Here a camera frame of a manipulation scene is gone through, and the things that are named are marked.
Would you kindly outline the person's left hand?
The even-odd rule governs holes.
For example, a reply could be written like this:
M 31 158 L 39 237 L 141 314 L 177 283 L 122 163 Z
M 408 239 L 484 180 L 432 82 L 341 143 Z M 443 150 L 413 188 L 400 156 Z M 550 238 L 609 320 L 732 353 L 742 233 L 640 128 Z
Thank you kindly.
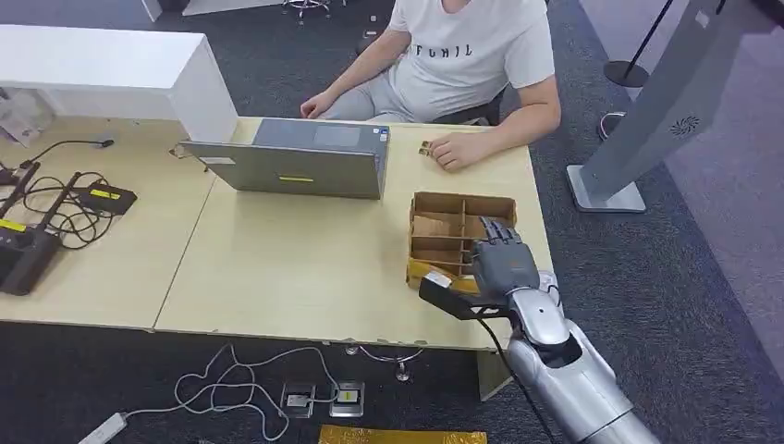
M 445 171 L 457 171 L 482 161 L 491 152 L 484 133 L 449 133 L 428 143 L 429 155 Z

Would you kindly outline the person's right hand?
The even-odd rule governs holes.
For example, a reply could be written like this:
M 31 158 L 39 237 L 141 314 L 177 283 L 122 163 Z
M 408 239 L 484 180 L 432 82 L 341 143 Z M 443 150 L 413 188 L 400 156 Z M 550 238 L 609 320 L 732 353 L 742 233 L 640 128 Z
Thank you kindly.
M 336 99 L 337 97 L 329 91 L 320 92 L 300 105 L 300 116 L 316 119 L 328 110 Z

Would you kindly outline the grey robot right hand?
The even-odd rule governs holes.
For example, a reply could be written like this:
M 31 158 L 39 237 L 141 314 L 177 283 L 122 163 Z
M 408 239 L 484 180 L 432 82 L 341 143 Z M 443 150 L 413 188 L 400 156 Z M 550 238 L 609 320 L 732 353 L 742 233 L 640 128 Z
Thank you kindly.
M 504 301 L 520 289 L 538 289 L 540 277 L 533 254 L 520 234 L 487 216 L 479 217 L 485 240 L 472 246 L 472 272 L 480 294 Z

